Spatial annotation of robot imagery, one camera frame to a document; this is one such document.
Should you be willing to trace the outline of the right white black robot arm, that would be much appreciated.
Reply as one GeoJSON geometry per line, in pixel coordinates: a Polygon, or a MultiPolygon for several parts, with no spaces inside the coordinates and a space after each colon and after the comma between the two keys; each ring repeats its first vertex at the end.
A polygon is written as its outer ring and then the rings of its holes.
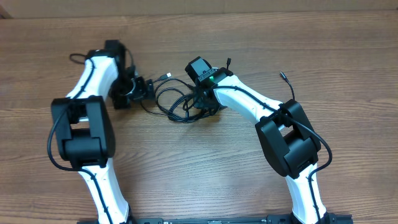
{"type": "Polygon", "coordinates": [[[245,85],[228,67],[212,67],[197,57],[185,67],[198,87],[201,105],[215,103],[248,119],[257,132],[266,161],[285,177],[292,198],[292,215],[299,223],[325,223],[316,173],[318,152],[325,141],[314,131],[302,106],[282,103],[245,85]]]}

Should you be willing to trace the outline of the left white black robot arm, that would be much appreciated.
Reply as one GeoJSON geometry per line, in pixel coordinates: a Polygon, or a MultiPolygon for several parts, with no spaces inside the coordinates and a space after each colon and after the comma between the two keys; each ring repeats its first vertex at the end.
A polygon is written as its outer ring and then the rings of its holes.
{"type": "Polygon", "coordinates": [[[58,169],[81,175],[98,212],[95,223],[135,223],[114,171],[116,138],[106,109],[108,98],[116,110],[154,99],[153,81],[140,77],[133,63],[126,64],[131,55],[118,40],[90,50],[74,89],[51,103],[47,154],[58,169]]]}

